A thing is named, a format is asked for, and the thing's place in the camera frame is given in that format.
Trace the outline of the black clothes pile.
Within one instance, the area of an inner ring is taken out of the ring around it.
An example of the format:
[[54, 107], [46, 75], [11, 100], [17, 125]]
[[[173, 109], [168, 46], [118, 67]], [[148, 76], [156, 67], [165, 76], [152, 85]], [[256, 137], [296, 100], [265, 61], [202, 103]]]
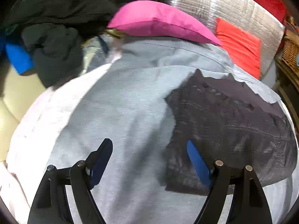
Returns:
[[17, 0], [3, 27], [19, 38], [45, 88], [83, 67], [84, 41], [107, 27], [114, 0]]

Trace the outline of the white bed sheet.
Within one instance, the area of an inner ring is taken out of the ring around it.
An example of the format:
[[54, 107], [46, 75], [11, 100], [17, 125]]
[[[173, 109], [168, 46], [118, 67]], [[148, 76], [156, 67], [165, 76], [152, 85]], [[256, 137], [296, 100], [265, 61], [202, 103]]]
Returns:
[[30, 207], [55, 142], [89, 89], [110, 69], [104, 64], [45, 90], [29, 107], [12, 135], [1, 164], [1, 197], [17, 223], [27, 223]]

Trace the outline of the light blue bed blanket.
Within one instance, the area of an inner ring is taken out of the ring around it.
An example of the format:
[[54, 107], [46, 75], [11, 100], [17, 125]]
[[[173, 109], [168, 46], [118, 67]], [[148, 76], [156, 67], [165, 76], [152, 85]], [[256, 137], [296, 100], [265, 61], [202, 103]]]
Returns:
[[46, 166], [73, 166], [109, 138], [113, 153], [92, 192], [105, 221], [193, 223], [205, 197], [165, 190], [164, 152], [175, 125], [165, 97], [197, 69], [213, 78], [233, 74], [267, 102], [280, 97], [211, 44], [128, 37], [118, 54], [78, 103]]

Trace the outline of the wooden shelf unit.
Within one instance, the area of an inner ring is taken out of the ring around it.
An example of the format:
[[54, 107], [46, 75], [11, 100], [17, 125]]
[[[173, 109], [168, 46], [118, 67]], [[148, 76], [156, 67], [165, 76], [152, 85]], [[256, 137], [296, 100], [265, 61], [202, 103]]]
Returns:
[[298, 133], [298, 77], [279, 58], [275, 58], [277, 80], [273, 86], [288, 108]]

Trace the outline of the red cushion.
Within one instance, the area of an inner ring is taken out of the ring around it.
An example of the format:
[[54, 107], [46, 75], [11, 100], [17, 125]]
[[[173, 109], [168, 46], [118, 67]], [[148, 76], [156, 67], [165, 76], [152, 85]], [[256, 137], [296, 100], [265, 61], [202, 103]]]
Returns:
[[216, 36], [238, 67], [259, 79], [261, 75], [261, 40], [221, 18], [216, 20]]

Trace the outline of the wicker basket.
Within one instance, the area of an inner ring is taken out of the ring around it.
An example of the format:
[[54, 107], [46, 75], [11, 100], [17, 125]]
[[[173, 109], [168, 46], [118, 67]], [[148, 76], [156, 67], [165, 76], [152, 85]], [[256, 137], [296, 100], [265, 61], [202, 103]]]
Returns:
[[298, 44], [290, 37], [285, 36], [282, 61], [293, 71], [297, 77], [299, 76], [298, 53]]

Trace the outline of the silver quilted headboard mat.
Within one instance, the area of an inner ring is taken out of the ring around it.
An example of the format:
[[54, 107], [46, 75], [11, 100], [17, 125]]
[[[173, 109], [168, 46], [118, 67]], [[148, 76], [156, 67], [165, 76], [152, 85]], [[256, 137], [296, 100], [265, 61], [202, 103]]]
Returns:
[[284, 25], [254, 0], [167, 0], [195, 17], [212, 32], [221, 18], [261, 40], [261, 77], [271, 67], [284, 34]]

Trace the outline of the pink pillow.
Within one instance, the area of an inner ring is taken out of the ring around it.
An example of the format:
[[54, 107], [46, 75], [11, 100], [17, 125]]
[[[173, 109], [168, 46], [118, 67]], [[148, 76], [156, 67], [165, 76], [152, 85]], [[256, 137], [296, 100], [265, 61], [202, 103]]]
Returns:
[[221, 41], [191, 15], [157, 1], [133, 1], [122, 6], [108, 28], [131, 36], [169, 36], [221, 46]]

